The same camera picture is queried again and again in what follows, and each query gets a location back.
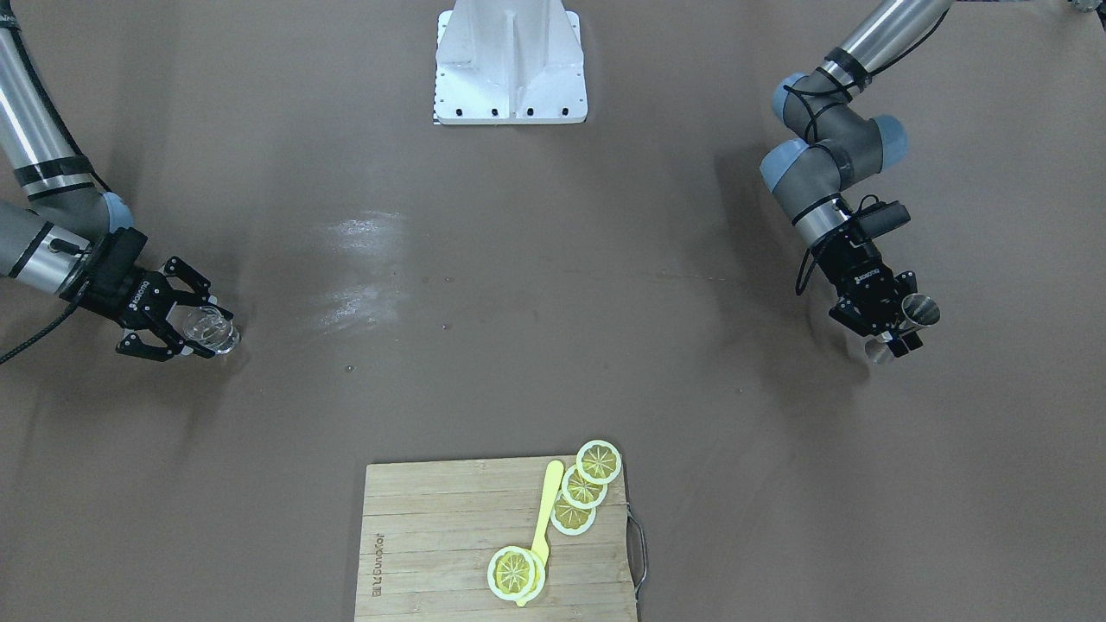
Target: robotic arm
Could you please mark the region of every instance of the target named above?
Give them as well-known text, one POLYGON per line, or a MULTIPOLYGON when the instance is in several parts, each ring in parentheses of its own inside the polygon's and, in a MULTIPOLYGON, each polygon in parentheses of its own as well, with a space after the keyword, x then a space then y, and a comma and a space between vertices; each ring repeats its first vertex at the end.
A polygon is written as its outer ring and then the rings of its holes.
POLYGON ((229 352, 238 341, 230 311, 218 307, 210 282, 177 257, 160 270, 136 265, 146 236, 131 211, 100 179, 46 94, 9 0, 0 0, 0 148, 14 168, 31 209, 0 203, 0 277, 70 302, 123 328, 116 352, 152 361, 229 352), (104 189, 95 188, 95 183, 104 189), (174 289, 175 278, 188 289, 174 289), (157 340, 147 344, 138 331, 157 340))
MULTIPOLYGON (((921 348, 918 331, 937 323, 940 309, 918 293, 914 272, 891 272, 874 242, 910 220, 906 208, 877 198, 854 210, 842 197, 902 159, 908 146, 895 117, 865 120, 848 104, 875 75, 921 44, 952 2, 885 0, 821 66, 785 79, 772 100, 776 116, 800 138, 764 158, 764 183, 806 243, 810 270, 821 268, 837 291, 830 315, 873 338, 866 351, 877 363, 921 348)), ((810 272, 803 276, 805 267, 806 259, 795 287, 799 294, 810 278, 810 272)))

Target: plastic spoon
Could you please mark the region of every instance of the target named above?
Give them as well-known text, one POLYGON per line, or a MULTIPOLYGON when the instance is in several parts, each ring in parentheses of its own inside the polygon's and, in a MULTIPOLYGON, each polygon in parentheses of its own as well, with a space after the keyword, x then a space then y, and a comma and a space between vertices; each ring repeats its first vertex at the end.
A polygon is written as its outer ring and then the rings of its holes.
MULTIPOLYGON (((534 541, 530 545, 530 552, 541 562, 542 570, 545 569, 550 559, 550 543, 545 539, 545 530, 550 526, 550 515, 553 514, 553 502, 556 501, 556 493, 561 489, 562 479, 564 479, 564 464, 561 460, 553 460, 545 466, 545 481, 542 484, 542 502, 538 508, 538 527, 534 529, 534 541)), ((515 601, 515 603, 519 607, 525 607, 539 592, 535 591, 525 599, 515 601)))

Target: lemon slice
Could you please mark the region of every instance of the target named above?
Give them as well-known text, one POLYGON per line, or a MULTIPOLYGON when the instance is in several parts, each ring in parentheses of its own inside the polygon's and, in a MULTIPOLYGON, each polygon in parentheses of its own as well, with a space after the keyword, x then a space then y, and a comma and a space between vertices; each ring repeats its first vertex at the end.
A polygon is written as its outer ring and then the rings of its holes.
POLYGON ((541 564, 526 549, 503 547, 488 562, 488 587, 497 597, 517 601, 533 590, 538 581, 538 566, 541 564))
POLYGON ((595 508, 582 510, 571 505, 564 495, 557 495, 550 520, 553 521, 553 527, 565 536, 580 536, 591 529, 595 522, 595 508))
POLYGON ((592 484, 611 484, 622 471, 622 455, 606 440, 588 440, 576 453, 576 468, 592 484))
POLYGON ((589 510, 603 502, 607 496, 606 484, 592 484, 580 475, 580 469, 573 465, 561 480, 561 494, 564 500, 573 507, 589 510))
POLYGON ((542 593, 542 590, 545 589, 545 564, 543 564, 542 560, 538 559, 538 556, 530 549, 522 550, 525 551, 526 557, 529 557, 530 561, 534 564, 533 568, 535 570, 535 578, 534 587, 531 588, 529 592, 523 594, 522 598, 515 601, 519 607, 525 607, 528 602, 538 598, 538 594, 542 593))

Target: clear glass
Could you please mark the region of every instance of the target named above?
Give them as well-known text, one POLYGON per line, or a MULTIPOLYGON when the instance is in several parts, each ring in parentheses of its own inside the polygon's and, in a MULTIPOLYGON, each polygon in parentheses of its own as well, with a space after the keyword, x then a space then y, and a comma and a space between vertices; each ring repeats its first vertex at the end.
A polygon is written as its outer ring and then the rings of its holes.
POLYGON ((197 307, 180 322, 187 339, 196 341, 216 354, 226 354, 238 345, 238 329, 215 307, 197 307))

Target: wooden cutting board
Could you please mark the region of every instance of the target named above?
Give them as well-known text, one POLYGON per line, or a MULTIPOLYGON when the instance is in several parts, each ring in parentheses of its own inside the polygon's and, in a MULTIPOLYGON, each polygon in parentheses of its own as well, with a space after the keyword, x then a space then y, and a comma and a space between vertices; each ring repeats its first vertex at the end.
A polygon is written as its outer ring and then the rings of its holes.
POLYGON ((637 622, 622 474, 585 533, 550 526, 538 598, 519 608, 488 589, 492 554, 530 547, 553 459, 568 467, 575 456, 369 465, 355 620, 637 622))

